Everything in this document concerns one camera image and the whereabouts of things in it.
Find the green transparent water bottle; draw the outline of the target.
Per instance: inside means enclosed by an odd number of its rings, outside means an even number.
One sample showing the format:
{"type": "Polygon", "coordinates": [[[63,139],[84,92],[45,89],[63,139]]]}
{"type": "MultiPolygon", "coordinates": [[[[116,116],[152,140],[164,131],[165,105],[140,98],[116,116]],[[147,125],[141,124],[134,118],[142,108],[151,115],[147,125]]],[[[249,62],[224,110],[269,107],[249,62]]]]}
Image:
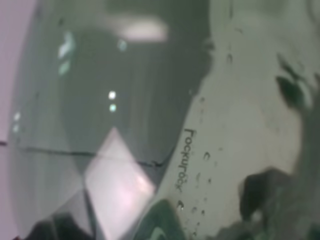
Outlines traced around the green transparent water bottle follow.
{"type": "Polygon", "coordinates": [[[9,135],[21,240],[317,240],[317,0],[38,0],[9,135]]]}

